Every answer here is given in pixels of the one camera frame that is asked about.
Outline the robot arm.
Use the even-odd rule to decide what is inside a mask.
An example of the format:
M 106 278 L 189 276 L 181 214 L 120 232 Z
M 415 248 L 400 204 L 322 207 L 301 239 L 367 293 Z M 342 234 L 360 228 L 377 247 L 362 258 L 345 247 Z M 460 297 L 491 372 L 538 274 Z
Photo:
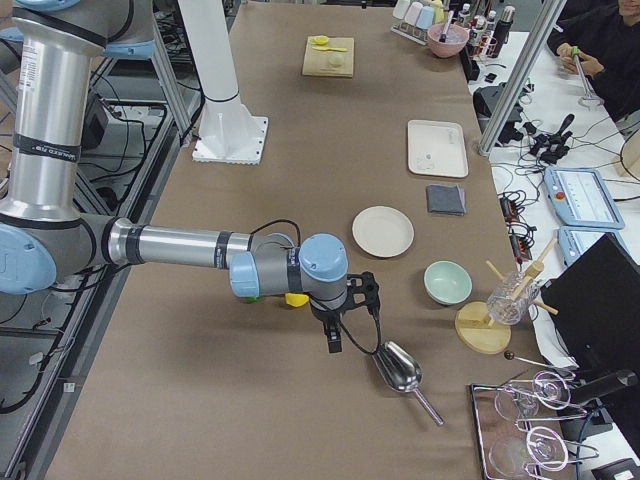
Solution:
M 1 202 L 1 289 L 21 295 L 100 265 L 166 263 L 225 269 L 239 297 L 304 293 L 331 352 L 350 290 L 342 242 L 320 233 L 295 245 L 258 236 L 139 225 L 73 204 L 94 58 L 150 57 L 148 1 L 17 1 L 23 36 L 13 156 Z

